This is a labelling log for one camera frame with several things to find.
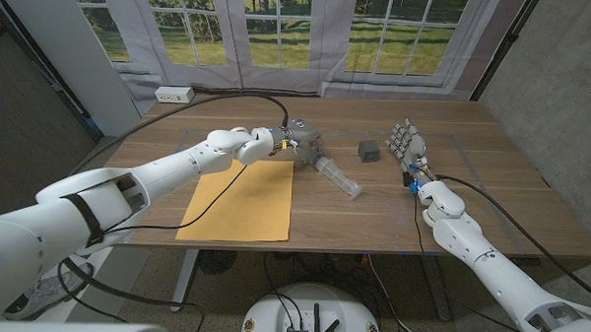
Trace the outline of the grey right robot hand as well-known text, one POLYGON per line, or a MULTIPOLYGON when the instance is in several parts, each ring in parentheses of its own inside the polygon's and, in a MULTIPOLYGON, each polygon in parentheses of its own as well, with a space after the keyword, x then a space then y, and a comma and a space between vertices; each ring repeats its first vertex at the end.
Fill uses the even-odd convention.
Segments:
POLYGON ((426 158, 425 139, 409 118, 404 125, 395 126, 385 144, 400 162, 405 186, 421 187, 436 180, 426 158))

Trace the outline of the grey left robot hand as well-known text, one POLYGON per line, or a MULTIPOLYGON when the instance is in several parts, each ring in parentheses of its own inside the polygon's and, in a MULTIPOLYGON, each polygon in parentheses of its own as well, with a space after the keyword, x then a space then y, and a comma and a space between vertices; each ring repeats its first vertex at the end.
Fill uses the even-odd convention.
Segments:
POLYGON ((270 130, 274 148, 273 156, 283 150, 283 142, 294 149, 294 153, 306 164, 314 166, 324 153, 324 142, 320 131, 302 119, 291 119, 287 126, 270 130))

